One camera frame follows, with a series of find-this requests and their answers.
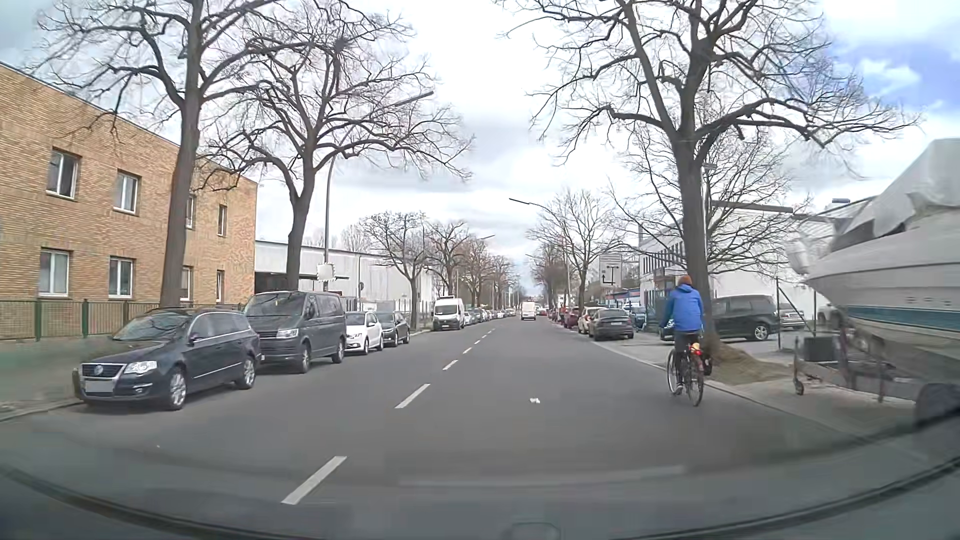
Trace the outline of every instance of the white van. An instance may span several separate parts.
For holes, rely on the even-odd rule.
[[[433,330],[460,330],[464,327],[464,301],[455,296],[442,296],[433,304]]]
[[[524,302],[520,304],[520,320],[525,321],[527,319],[531,321],[537,320],[537,304],[534,302]]]

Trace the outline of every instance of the dark gray van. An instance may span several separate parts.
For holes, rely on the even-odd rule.
[[[263,364],[288,364],[306,373],[313,358],[344,361],[347,319],[332,292],[261,292],[247,301],[244,314],[260,335]]]

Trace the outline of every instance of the brick building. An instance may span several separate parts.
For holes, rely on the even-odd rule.
[[[0,64],[0,301],[159,298],[177,145],[101,114]],[[233,184],[191,198],[184,301],[253,293],[257,184]]]

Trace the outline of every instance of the dirt patch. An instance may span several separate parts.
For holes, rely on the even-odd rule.
[[[790,366],[757,360],[726,343],[720,343],[713,358],[713,373],[710,379],[724,384],[747,384],[793,377]]]

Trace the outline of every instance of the green metal fence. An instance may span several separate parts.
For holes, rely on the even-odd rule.
[[[0,300],[0,339],[43,337],[87,337],[114,333],[133,317],[159,307],[156,302],[90,302],[68,300]],[[185,303],[184,307],[225,307],[242,305]]]

